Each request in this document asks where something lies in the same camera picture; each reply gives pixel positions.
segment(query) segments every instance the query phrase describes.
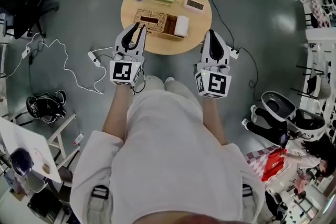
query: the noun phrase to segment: white sneaker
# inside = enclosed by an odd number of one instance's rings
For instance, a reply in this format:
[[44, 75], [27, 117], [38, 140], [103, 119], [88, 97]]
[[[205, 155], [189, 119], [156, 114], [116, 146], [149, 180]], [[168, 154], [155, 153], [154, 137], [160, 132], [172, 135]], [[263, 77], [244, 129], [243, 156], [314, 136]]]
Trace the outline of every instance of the white sneaker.
[[247, 128], [247, 123], [249, 123], [249, 120], [248, 119], [246, 119], [246, 118], [244, 118], [243, 120], [242, 120], [242, 126], [244, 126], [245, 127], [245, 129], [247, 129], [248, 130], [248, 128]]
[[256, 114], [257, 108], [258, 107], [255, 104], [253, 106], [251, 106], [251, 121], [253, 123], [256, 123], [257, 119], [258, 119], [258, 115]]
[[173, 77], [168, 77], [164, 82], [166, 83], [167, 81], [174, 81], [175, 79]]

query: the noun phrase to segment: person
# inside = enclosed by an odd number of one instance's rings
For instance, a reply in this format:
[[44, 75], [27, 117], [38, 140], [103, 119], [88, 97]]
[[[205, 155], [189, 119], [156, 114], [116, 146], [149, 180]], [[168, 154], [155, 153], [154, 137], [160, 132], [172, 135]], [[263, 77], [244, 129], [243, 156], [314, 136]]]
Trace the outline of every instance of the person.
[[267, 208], [273, 215], [267, 224], [274, 223], [275, 221], [280, 221], [280, 224], [286, 224], [288, 206], [282, 201], [282, 198], [278, 193], [275, 193], [275, 195], [277, 195], [276, 198], [279, 203], [275, 201], [269, 192], [265, 192]]
[[70, 197], [81, 223], [255, 222], [265, 189], [228, 144], [216, 99], [201, 107], [182, 83], [155, 76], [128, 109], [129, 98], [116, 87], [102, 132], [81, 153]]
[[[256, 125], [258, 116], [261, 116], [270, 125], [270, 129]], [[270, 142], [287, 150], [294, 151], [297, 155], [282, 153], [282, 157], [297, 163], [299, 168], [312, 168], [319, 166], [320, 176], [329, 177], [336, 168], [336, 149], [329, 138], [323, 135], [321, 139], [313, 142], [303, 141], [288, 131], [286, 121], [277, 121], [266, 110], [251, 106], [251, 121], [243, 119], [242, 125], [249, 131], [260, 135]]]

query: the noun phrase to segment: desk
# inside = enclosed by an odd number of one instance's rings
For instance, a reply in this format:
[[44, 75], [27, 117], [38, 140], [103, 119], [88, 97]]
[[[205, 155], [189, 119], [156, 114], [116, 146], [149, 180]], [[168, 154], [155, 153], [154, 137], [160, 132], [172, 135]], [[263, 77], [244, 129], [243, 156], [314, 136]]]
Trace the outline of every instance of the desk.
[[[133, 24], [138, 8], [147, 8], [158, 12], [168, 13], [174, 16], [184, 15], [189, 20], [188, 36], [183, 39], [166, 39], [164, 37], [148, 33], [145, 50], [154, 54], [175, 55], [195, 48], [202, 40], [206, 31], [211, 27], [212, 12], [208, 0], [195, 0], [204, 4], [204, 13], [195, 13], [183, 7], [185, 0], [175, 0], [172, 6], [155, 3], [153, 0], [123, 0], [121, 5], [121, 24], [123, 28]], [[135, 33], [133, 41], [136, 42], [138, 34]]]

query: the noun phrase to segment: gray floor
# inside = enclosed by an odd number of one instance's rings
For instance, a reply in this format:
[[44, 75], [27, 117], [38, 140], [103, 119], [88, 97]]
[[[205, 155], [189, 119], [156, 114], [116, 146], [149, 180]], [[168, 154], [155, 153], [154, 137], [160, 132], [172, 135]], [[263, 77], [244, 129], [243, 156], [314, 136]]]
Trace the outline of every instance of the gray floor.
[[[67, 45], [69, 60], [67, 68], [72, 69], [81, 85], [92, 87], [103, 70], [97, 69], [89, 59], [89, 50], [112, 46], [122, 30], [120, 6], [123, 0], [53, 0], [60, 2], [60, 9], [44, 17], [47, 42], [59, 38]], [[290, 91], [303, 82], [302, 71], [295, 68], [297, 63], [305, 64], [306, 55], [302, 44], [305, 42], [304, 11], [297, 0], [215, 0], [223, 20], [232, 30], [236, 47], [248, 49], [254, 56], [259, 71], [256, 96], [266, 90], [275, 90], [298, 104], [299, 98]], [[232, 39], [220, 23], [213, 8], [212, 28], [220, 33], [229, 45]], [[28, 39], [12, 42], [6, 62], [7, 73], [16, 67], [20, 54]], [[200, 58], [200, 46], [177, 56], [161, 56], [146, 52], [145, 72], [165, 79], [174, 76], [194, 93], [196, 84], [193, 64]], [[31, 67], [32, 87], [35, 92], [52, 92], [64, 89], [68, 94], [67, 111], [75, 111], [77, 120], [64, 132], [69, 141], [83, 131], [85, 140], [94, 129], [101, 129], [111, 104], [115, 87], [106, 76], [97, 87], [104, 95], [79, 89], [73, 75], [63, 71], [66, 55], [63, 46], [54, 44], [45, 48]], [[105, 66], [108, 59], [102, 60]], [[238, 60], [231, 60], [233, 77], [227, 98], [219, 100], [219, 110], [226, 135], [230, 142], [237, 143], [244, 153], [269, 145], [263, 138], [246, 131], [240, 124], [254, 103], [249, 80], [256, 79], [254, 64], [244, 51]], [[16, 74], [7, 80], [8, 103], [11, 111], [24, 106], [30, 95], [28, 63], [23, 60]], [[51, 130], [44, 128], [44, 133]]]

